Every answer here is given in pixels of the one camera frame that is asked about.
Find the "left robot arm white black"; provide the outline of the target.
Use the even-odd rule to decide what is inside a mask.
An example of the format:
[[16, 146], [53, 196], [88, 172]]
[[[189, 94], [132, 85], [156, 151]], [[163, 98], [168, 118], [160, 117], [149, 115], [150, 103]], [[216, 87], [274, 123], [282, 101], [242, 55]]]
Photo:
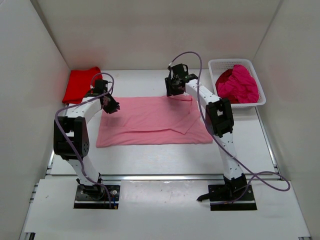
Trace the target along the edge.
[[95, 201], [104, 196], [110, 197], [110, 192], [89, 158], [87, 123], [99, 111], [113, 114], [120, 110], [120, 104], [111, 94], [113, 86], [113, 80], [98, 77], [81, 103], [58, 110], [54, 117], [54, 153], [72, 166], [80, 190]]

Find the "light pink polo shirt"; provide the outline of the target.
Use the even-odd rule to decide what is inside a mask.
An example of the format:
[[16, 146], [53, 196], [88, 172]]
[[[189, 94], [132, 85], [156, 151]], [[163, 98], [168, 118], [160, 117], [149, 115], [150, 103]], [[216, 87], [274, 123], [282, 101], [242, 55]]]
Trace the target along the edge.
[[116, 101], [119, 111], [101, 115], [97, 148], [213, 142], [190, 95], [117, 97]]

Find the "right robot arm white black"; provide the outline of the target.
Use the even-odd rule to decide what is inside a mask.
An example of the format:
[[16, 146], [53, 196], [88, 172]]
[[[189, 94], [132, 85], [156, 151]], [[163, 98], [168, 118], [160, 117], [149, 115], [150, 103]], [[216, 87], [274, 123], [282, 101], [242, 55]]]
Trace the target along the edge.
[[220, 197], [225, 201], [236, 200], [242, 195], [247, 179], [234, 159], [237, 155], [233, 127], [234, 118], [231, 103], [227, 98], [220, 98], [200, 83], [200, 77], [188, 72], [188, 66], [177, 64], [168, 66], [169, 75], [165, 78], [166, 95], [177, 96], [187, 93], [197, 99], [205, 127], [219, 146], [223, 165], [224, 185], [197, 198], [198, 202]]

